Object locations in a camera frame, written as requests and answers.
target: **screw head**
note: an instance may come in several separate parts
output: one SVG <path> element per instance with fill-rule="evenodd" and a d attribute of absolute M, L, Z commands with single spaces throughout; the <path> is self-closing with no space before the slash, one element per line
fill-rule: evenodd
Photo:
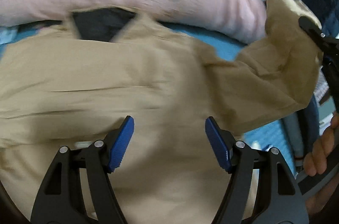
<path fill-rule="evenodd" d="M 244 147 L 245 147 L 245 143 L 242 142 L 242 141 L 236 142 L 235 145 L 236 145 L 237 147 L 239 147 L 239 148 L 244 148 Z"/>
<path fill-rule="evenodd" d="M 271 152 L 275 155 L 278 155 L 279 154 L 279 149 L 277 149 L 276 147 L 272 147 L 271 148 Z"/>
<path fill-rule="evenodd" d="M 98 140 L 94 143 L 95 147 L 102 147 L 104 145 L 104 142 L 102 140 Z"/>
<path fill-rule="evenodd" d="M 61 147 L 59 151 L 60 153 L 66 153 L 68 151 L 68 147 Z"/>

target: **blue gripper pad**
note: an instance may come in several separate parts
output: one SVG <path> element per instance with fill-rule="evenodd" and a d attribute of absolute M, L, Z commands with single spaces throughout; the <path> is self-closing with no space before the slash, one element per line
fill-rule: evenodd
<path fill-rule="evenodd" d="M 222 139 L 219 130 L 220 128 L 212 117 L 206 119 L 205 132 L 218 160 L 219 166 L 226 171 L 230 171 L 232 167 L 231 152 Z"/>
<path fill-rule="evenodd" d="M 111 149 L 110 162 L 108 163 L 108 167 L 112 172 L 120 166 L 122 158 L 132 138 L 134 132 L 134 119 L 129 116 L 128 119 L 125 120 L 123 127 L 120 129 L 121 132 Z"/>

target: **blue cloth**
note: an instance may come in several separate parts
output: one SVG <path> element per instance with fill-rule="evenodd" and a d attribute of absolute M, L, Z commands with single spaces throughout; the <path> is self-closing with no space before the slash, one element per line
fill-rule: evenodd
<path fill-rule="evenodd" d="M 0 27 L 0 59 L 5 51 L 6 45 L 15 39 L 17 31 L 17 26 L 11 28 Z"/>
<path fill-rule="evenodd" d="M 304 157 L 304 142 L 301 135 L 297 113 L 293 113 L 282 119 L 289 142 L 294 151 L 295 157 Z"/>
<path fill-rule="evenodd" d="M 18 42 L 24 38 L 28 38 L 30 36 L 34 36 L 39 32 L 39 29 L 35 28 L 27 28 L 26 30 L 20 30 L 15 36 L 13 42 Z"/>
<path fill-rule="evenodd" d="M 305 154 L 312 152 L 314 142 L 319 135 L 319 109 L 314 95 L 305 109 L 297 112 L 301 135 L 304 142 Z"/>
<path fill-rule="evenodd" d="M 302 0 L 316 15 L 325 35 L 336 37 L 339 33 L 339 0 Z"/>
<path fill-rule="evenodd" d="M 173 23 L 163 23 L 163 25 L 176 32 L 186 33 L 187 35 L 212 45 L 216 49 L 217 55 L 224 60 L 234 60 L 240 50 L 245 47 L 245 44 L 242 44 L 227 35 L 200 27 Z"/>
<path fill-rule="evenodd" d="M 224 60 L 234 60 L 240 50 L 245 46 L 224 34 L 206 29 L 181 24 L 165 23 L 164 25 L 174 31 L 186 33 L 212 45 L 216 49 L 217 55 Z M 284 156 L 292 173 L 296 173 L 294 155 L 281 120 L 247 132 L 244 138 L 248 145 L 251 146 L 254 142 L 257 142 L 263 150 L 267 146 L 277 147 Z"/>

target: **beige shirt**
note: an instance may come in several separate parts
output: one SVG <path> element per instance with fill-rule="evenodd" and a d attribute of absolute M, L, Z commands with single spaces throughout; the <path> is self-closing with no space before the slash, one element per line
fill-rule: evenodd
<path fill-rule="evenodd" d="M 0 179 L 9 195 L 29 217 L 59 147 L 102 139 L 131 115 L 135 133 L 110 175 L 128 222 L 211 223 L 229 175 L 204 121 L 214 116 L 241 136 L 307 106 L 322 54 L 299 28 L 302 15 L 320 26 L 299 2 L 267 0 L 267 37 L 234 62 L 143 13 L 116 43 L 55 27 L 8 45 L 0 62 Z"/>

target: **human hand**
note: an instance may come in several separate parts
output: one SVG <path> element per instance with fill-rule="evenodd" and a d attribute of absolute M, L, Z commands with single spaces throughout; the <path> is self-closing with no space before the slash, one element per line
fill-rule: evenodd
<path fill-rule="evenodd" d="M 312 152 L 304 159 L 305 173 L 309 176 L 323 174 L 327 168 L 327 156 L 334 149 L 334 130 L 339 127 L 339 115 L 336 113 L 331 120 L 331 125 L 325 129 L 321 138 L 313 145 Z M 339 184 L 339 173 L 322 188 L 316 195 L 306 200 L 306 208 L 309 215 L 320 212 L 331 198 Z"/>

